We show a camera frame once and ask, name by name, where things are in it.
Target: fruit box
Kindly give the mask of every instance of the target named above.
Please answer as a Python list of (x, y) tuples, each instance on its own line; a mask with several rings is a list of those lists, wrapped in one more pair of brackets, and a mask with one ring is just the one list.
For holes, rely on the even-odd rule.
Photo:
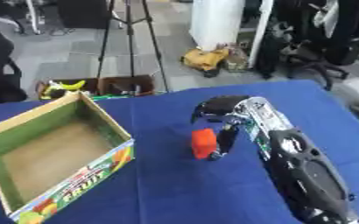
[(0, 200), (16, 223), (39, 224), (118, 171), (134, 140), (83, 93), (0, 122)]

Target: wire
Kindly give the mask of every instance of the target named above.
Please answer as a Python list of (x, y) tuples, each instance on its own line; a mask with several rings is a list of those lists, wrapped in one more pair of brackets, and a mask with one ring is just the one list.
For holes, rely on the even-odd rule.
[(62, 37), (75, 31), (76, 29), (74, 28), (54, 28), (51, 29), (48, 34), (52, 37)]

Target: fruit label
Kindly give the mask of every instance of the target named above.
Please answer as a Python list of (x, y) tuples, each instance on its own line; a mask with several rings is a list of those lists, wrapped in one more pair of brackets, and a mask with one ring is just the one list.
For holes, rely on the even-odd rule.
[(47, 220), (130, 162), (134, 158), (133, 144), (131, 139), (97, 158), (72, 177), (11, 213), (10, 218), (18, 224), (40, 224)]

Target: blue table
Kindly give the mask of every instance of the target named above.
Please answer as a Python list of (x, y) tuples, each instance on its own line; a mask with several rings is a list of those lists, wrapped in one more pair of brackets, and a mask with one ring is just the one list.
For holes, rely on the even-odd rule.
[[(51, 223), (298, 223), (285, 207), (246, 135), (217, 162), (189, 149), (194, 107), (217, 95), (260, 95), (300, 127), (338, 167), (359, 212), (359, 121), (311, 81), (192, 89), (99, 101), (135, 138), (137, 159), (54, 215)], [(0, 105), (0, 121), (40, 102)], [(0, 224), (10, 223), (0, 206)]]

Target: fruit illustration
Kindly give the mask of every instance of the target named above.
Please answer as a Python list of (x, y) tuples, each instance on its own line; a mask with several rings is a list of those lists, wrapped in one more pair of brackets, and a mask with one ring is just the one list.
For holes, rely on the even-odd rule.
[(35, 212), (25, 212), (20, 214), (18, 224), (41, 224), (45, 217)]
[(57, 204), (52, 203), (48, 206), (46, 206), (44, 209), (42, 209), (41, 214), (45, 217), (50, 217), (57, 213)]
[(113, 165), (111, 167), (113, 172), (116, 172), (118, 169), (123, 167), (123, 165), (132, 160), (130, 152), (131, 147), (126, 147), (125, 149), (119, 150), (116, 152), (116, 154), (113, 155), (111, 158), (113, 161)]

